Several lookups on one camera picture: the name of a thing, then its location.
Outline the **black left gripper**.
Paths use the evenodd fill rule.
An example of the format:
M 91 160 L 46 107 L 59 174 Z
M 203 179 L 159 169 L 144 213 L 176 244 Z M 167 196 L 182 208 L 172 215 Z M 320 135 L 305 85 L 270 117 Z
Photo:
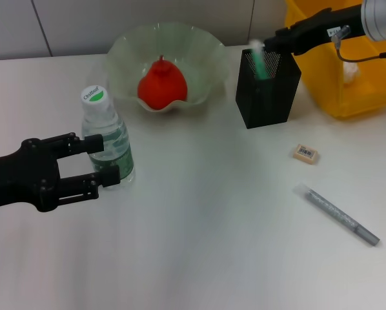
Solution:
M 17 151 L 0 157 L 0 207 L 23 202 L 39 212 L 49 212 L 61 205 L 98 199 L 100 186 L 120 183 L 118 166 L 60 179 L 57 159 L 102 151 L 101 134 L 80 139 L 71 132 L 23 141 Z

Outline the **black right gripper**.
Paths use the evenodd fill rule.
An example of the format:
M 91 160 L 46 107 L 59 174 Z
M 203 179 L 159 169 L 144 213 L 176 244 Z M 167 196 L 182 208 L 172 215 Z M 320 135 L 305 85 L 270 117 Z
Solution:
M 265 39 L 263 44 L 266 51 L 292 51 L 298 56 L 314 47 L 330 43 L 332 29 L 344 26 L 350 29 L 345 39 L 365 35 L 361 22 L 361 5 L 341 10 L 323 9 L 290 27 L 275 31 L 275 36 Z

